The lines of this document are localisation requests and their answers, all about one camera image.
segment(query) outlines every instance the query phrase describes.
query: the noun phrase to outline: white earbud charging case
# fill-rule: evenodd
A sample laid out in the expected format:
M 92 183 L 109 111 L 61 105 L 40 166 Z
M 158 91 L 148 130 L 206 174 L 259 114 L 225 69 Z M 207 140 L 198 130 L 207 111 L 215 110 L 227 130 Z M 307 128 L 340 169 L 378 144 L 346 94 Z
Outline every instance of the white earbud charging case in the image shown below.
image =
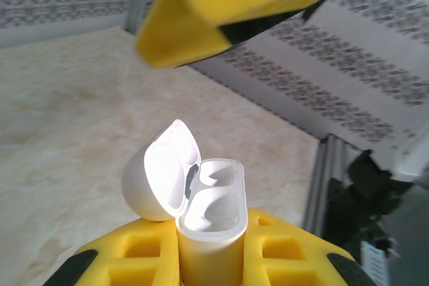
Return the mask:
M 241 163 L 201 161 L 192 133 L 175 120 L 130 159 L 122 192 L 142 218 L 175 218 L 186 286 L 241 284 L 248 223 Z

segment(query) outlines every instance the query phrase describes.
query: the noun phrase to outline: open case lid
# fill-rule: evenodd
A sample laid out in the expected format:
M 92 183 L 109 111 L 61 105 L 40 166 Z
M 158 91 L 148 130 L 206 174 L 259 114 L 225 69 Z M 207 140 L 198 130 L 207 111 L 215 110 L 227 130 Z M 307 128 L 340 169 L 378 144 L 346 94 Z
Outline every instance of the open case lid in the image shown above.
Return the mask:
M 195 138 L 181 120 L 175 120 L 125 166 L 121 182 L 125 201 L 147 220 L 180 217 L 188 205 L 186 179 L 191 167 L 200 163 Z

